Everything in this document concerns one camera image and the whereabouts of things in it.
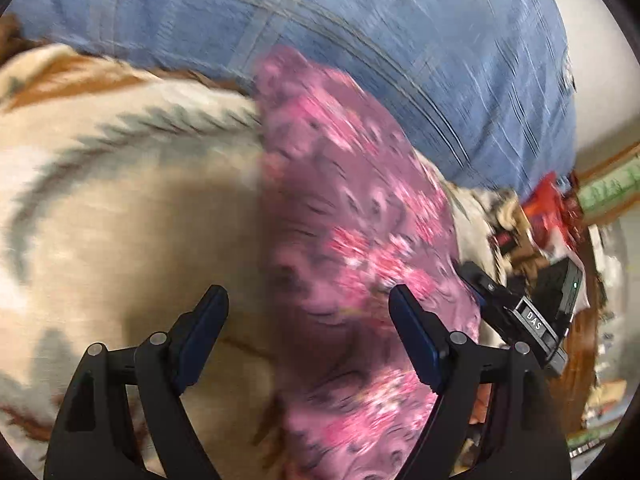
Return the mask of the pink purple floral garment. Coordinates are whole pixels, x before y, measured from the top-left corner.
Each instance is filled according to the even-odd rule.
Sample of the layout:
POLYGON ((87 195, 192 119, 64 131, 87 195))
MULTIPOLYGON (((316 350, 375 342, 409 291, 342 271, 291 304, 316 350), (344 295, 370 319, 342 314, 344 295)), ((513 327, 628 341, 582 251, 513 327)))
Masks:
POLYGON ((279 48, 259 63, 267 298, 286 471, 390 479, 430 416, 388 315, 404 284, 450 330, 480 310, 454 270, 448 197, 395 118, 349 74, 279 48))

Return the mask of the red plastic package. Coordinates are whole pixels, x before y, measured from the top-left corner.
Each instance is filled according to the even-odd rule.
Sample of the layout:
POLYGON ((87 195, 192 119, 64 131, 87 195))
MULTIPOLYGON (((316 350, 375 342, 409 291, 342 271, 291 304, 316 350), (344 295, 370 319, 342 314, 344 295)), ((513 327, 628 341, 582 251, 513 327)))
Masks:
POLYGON ((582 220, 584 212, 572 187, 574 181, 559 179, 550 172, 538 183, 534 192, 522 206, 532 229, 534 242, 543 248, 558 230, 562 240, 570 249, 582 242, 582 220))

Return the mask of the cream leaf-pattern blanket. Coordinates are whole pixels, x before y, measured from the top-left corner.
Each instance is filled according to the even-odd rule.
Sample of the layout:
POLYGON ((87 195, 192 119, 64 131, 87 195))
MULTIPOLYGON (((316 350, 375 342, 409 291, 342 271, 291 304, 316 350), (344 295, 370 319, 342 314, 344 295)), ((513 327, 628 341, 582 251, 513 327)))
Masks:
MULTIPOLYGON (((503 278, 510 190, 460 188, 460 260, 503 278)), ((1 69, 1 430, 36 477, 82 352, 138 344, 210 284, 230 315, 184 404, 226 479, 286 471, 255 96, 49 44, 1 69)))

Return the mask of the blue plaid quilt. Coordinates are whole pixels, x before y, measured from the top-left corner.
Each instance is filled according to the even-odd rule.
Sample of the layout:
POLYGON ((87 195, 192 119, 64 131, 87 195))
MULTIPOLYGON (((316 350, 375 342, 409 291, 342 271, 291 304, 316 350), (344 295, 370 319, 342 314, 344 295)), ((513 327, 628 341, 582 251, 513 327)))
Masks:
POLYGON ((575 163, 554 0, 12 0, 29 37, 248 81, 277 44, 352 75, 463 186, 529 196, 575 163))

